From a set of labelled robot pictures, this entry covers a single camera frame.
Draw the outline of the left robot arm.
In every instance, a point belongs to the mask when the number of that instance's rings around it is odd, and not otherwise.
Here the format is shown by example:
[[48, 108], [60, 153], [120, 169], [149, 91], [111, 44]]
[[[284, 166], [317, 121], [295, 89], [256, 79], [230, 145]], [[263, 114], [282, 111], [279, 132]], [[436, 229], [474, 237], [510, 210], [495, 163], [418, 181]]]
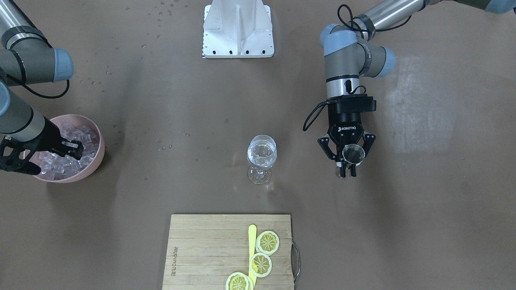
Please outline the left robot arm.
[[515, 146], [514, 0], [382, 0], [319, 37], [326, 95], [317, 141], [341, 180], [411, 158], [470, 157], [496, 173]]

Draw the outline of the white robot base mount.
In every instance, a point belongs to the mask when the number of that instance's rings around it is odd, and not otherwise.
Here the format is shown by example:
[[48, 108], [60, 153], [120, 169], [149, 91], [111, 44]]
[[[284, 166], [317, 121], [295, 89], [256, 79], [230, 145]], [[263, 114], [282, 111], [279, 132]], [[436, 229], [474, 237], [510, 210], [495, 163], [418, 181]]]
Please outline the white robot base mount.
[[204, 7], [202, 57], [270, 58], [271, 8], [261, 0], [214, 0]]

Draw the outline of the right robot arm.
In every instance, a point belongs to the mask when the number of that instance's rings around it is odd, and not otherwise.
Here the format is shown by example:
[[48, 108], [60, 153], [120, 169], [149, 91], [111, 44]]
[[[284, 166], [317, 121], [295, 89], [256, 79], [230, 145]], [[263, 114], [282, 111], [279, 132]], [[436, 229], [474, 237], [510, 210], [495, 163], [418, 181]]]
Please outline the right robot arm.
[[13, 0], [1, 2], [1, 133], [21, 147], [79, 160], [83, 145], [64, 139], [48, 118], [11, 91], [11, 86], [69, 82], [70, 54], [54, 48]]

